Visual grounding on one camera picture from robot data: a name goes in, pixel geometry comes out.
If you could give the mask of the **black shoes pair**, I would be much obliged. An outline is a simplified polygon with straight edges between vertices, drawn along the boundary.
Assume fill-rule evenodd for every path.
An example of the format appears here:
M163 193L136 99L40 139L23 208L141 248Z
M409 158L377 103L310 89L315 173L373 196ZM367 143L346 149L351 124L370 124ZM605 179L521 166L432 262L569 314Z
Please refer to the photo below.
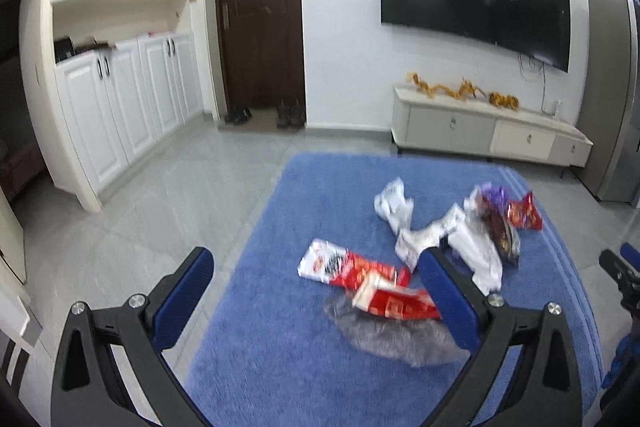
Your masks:
M235 107L224 116L225 124L232 124L232 126L241 126L246 124L253 118L253 114L248 107Z

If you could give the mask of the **purple plastic bag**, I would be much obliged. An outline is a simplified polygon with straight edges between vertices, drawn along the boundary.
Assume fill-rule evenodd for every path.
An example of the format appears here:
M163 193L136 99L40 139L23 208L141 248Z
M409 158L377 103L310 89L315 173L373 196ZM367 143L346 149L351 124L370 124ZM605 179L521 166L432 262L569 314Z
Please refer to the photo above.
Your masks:
M488 210L505 213L509 200L509 192L504 186L485 182L473 188L469 198L465 201L465 207L479 213Z

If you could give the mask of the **white lower cabinets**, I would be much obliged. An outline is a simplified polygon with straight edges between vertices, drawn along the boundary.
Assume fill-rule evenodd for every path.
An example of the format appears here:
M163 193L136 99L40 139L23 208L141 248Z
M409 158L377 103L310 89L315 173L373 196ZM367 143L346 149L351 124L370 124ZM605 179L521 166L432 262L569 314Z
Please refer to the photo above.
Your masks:
M96 194L204 109L190 32L77 54L56 64L55 80L70 139Z

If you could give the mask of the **grey refrigerator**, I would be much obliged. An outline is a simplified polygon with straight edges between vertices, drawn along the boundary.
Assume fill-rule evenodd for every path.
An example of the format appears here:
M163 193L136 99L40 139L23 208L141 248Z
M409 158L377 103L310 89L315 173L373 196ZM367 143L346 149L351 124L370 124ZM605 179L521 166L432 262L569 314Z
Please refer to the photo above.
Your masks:
M639 31L632 0L588 0L589 52L577 128L592 142L578 178L600 202L639 192Z

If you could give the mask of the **golden dragon figurine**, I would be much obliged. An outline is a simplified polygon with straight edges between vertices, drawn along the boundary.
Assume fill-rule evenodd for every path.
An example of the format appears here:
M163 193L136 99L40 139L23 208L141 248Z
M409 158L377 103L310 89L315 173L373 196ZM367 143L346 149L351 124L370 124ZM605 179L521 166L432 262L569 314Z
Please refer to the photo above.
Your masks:
M461 80L457 89L452 89L446 86L446 84L441 83L429 84L416 72L409 72L407 81L412 83L413 86L416 87L416 90L429 98L436 98L436 96L439 95L445 95L457 101L478 100L482 98L485 102L495 107L512 110L520 109L520 100L516 96L495 91L485 92L476 84L472 83L472 81L465 78Z

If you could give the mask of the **brown shoes pair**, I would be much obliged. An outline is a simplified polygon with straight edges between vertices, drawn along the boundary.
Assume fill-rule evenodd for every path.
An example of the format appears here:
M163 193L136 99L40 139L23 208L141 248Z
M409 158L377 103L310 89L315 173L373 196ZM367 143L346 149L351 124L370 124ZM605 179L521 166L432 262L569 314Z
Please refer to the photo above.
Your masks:
M293 103L282 101L277 107L276 125L278 129L303 129L306 124L305 107L298 100Z

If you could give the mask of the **white printed paper wrapper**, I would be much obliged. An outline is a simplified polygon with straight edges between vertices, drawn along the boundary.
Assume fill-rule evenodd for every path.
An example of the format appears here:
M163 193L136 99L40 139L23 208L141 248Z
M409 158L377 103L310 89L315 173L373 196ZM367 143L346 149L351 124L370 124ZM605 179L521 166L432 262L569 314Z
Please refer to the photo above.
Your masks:
M465 221L465 212L454 204L446 215L419 231L400 230L395 245L395 253L402 263L413 272L423 251L438 247L440 241Z

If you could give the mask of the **small red chip packet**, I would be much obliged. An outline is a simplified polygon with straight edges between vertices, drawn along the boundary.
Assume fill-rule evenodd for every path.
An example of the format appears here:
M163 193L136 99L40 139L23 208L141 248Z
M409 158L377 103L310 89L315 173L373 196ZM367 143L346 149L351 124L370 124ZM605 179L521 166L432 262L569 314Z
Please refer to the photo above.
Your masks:
M519 230L541 231L544 221L535 206L534 193L528 192L520 200L509 200L506 205L506 220Z

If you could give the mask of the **clear grey plastic bag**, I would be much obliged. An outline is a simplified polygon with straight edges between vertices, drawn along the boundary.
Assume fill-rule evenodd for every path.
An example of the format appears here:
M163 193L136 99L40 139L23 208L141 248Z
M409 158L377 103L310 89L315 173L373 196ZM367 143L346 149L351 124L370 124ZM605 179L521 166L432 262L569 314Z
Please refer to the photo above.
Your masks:
M352 345L369 355L424 367L463 362L469 351L457 346L437 320L401 321L375 317L352 306L346 295L326 298L323 311Z

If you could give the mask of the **red white konjac snack packet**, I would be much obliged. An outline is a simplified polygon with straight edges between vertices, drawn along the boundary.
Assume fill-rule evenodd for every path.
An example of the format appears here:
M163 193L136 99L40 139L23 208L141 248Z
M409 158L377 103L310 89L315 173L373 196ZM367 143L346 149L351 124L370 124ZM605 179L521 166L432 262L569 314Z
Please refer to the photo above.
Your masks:
M356 291L370 272L378 273L393 285L407 287L411 272L370 260L347 248L323 239L314 239L297 267L303 279Z

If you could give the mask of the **blue fluffy towel mat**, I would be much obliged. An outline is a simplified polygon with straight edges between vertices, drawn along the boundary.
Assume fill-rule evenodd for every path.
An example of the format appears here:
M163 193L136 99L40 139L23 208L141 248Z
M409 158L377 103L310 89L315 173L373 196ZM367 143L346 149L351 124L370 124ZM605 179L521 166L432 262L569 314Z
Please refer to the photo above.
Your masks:
M484 161L307 153L293 157L250 236L192 361L186 391L215 426L417 426L459 365L416 369L370 355L324 313L333 286L303 279L314 239L396 265L375 196L401 180L423 228L492 183L519 198L514 169Z

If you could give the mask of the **dark brown entrance door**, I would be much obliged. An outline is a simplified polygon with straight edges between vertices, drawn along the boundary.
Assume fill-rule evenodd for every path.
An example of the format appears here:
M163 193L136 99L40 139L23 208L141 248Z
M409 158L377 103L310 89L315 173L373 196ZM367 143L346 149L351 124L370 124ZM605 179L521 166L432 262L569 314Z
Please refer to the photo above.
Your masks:
M231 109L306 106L302 0L216 0Z

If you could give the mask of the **clear white plastic bag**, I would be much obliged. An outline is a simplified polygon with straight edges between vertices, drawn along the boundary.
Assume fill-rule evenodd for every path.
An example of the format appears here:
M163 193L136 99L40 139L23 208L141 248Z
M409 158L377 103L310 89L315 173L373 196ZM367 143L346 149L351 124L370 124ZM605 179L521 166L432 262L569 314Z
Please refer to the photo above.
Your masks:
M451 211L449 246L472 271L472 282L484 296L498 293L502 284L502 261L484 223L468 217L457 205Z

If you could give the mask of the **brown door mat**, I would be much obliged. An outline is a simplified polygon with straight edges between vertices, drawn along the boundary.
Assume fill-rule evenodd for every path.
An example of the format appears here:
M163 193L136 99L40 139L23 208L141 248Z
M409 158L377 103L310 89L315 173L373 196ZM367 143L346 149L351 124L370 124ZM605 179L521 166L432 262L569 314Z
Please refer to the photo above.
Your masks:
M226 124L223 120L218 122L220 131L253 132L253 133L294 133L303 132L306 126L300 128L288 126L278 128L278 111L275 108L251 108L252 118L244 124Z

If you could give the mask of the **red snack wrapper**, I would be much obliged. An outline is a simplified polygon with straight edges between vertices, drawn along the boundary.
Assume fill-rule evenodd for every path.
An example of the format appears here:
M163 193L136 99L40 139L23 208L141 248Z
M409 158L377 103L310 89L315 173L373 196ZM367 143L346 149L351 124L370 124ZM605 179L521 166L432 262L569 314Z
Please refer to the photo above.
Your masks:
M352 306L375 317L400 321L440 320L425 289L395 285L378 272L370 272L352 297Z

